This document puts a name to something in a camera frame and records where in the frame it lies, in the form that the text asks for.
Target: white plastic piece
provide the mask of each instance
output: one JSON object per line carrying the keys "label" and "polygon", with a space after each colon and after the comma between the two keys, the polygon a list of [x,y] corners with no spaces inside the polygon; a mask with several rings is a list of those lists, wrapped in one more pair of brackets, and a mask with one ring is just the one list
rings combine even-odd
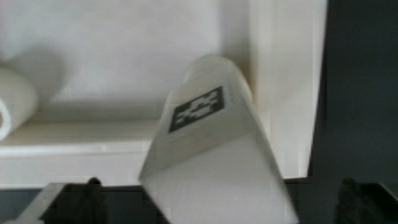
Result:
{"label": "white plastic piece", "polygon": [[253,0],[253,91],[285,178],[308,177],[327,0]]}
{"label": "white plastic piece", "polygon": [[[228,60],[224,57],[208,55],[205,56],[196,63],[192,63],[189,67],[189,72],[185,76],[185,83],[191,82],[194,79],[201,78],[212,73],[217,73],[217,69],[226,69],[230,66],[235,66],[235,63],[231,60]],[[239,75],[239,80],[242,83],[242,91],[244,91],[244,96],[247,97],[247,100],[253,102],[253,92],[251,92],[251,87],[247,85],[247,80],[244,78],[244,75]]]}
{"label": "white plastic piece", "polygon": [[43,188],[54,182],[141,185],[157,120],[29,124],[0,143],[0,188]]}
{"label": "white plastic piece", "polygon": [[223,58],[198,63],[217,66],[171,93],[144,189],[173,224],[299,223],[242,73]]}
{"label": "white plastic piece", "polygon": [[16,220],[8,221],[4,224],[45,224],[41,220],[43,213],[54,203],[54,200],[63,192],[66,184],[48,184],[40,195],[31,202],[31,205]]}
{"label": "white plastic piece", "polygon": [[25,78],[0,68],[0,141],[8,138],[38,108],[38,93]]}

